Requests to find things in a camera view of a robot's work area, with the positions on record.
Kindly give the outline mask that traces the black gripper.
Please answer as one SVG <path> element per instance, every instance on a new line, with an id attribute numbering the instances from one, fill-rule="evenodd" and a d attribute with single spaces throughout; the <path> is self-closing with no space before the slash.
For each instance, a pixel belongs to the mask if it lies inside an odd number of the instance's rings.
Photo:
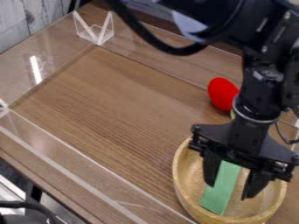
<path id="1" fill-rule="evenodd" d="M 299 166 L 299 154 L 288 150 L 268 134 L 279 113 L 258 115 L 236 112 L 223 124 L 194 124 L 188 148 L 203 157 L 203 177 L 215 185 L 220 162 L 250 169 L 242 199 L 252 199 L 276 179 L 288 182 Z"/>

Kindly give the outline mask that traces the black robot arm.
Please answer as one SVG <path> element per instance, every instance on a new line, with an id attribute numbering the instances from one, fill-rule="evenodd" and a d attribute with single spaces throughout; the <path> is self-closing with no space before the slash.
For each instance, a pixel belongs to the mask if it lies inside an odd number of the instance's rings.
<path id="1" fill-rule="evenodd" d="M 299 107 L 299 6 L 290 0 L 155 0 L 172 10 L 184 37 L 206 46 L 223 41 L 243 51 L 243 82 L 232 101 L 236 118 L 191 126 L 190 148 L 203 156 L 214 186 L 220 162 L 250 169 L 244 199 L 288 181 L 299 155 L 268 135 L 282 112 Z"/>

